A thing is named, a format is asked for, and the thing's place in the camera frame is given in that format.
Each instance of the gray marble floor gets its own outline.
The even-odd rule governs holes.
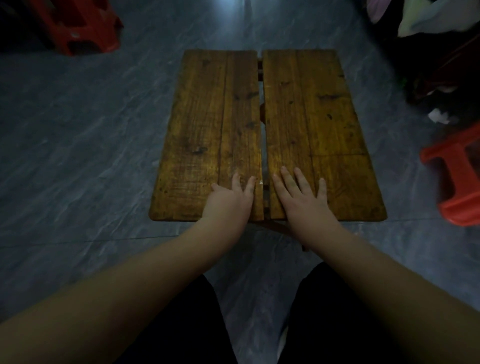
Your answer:
[[[389,215],[346,226],[480,309],[480,229],[440,217],[438,173],[418,157],[441,127],[406,104],[352,0],[111,2],[125,24],[114,53],[0,55],[0,320],[188,227],[147,211],[191,48],[336,49]],[[275,362],[297,286],[319,261],[249,227],[207,273],[240,363]]]

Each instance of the leg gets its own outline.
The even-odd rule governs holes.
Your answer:
[[[280,360],[286,363],[405,362],[390,334],[326,263],[299,286]]]
[[[116,361],[236,363],[212,285],[200,276],[152,321]]]

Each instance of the wooden stool top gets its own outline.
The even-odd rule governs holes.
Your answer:
[[[312,188],[324,177],[343,221],[382,221],[386,210],[333,50],[188,50],[182,61],[150,206],[154,221],[196,221],[211,184],[257,177],[250,221],[285,219],[273,182],[262,181],[259,68],[263,68],[268,168],[299,167]]]

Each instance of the red plastic stool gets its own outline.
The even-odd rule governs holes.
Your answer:
[[[112,52],[120,47],[117,28],[123,27],[108,0],[29,0],[33,10],[47,26],[53,43],[68,56],[72,42],[91,41],[102,52]]]
[[[420,153],[422,163],[433,158],[443,158],[445,161],[455,194],[451,199],[440,203],[438,208],[445,219],[459,226],[480,224],[480,180],[465,152],[467,146],[478,140],[480,122]]]

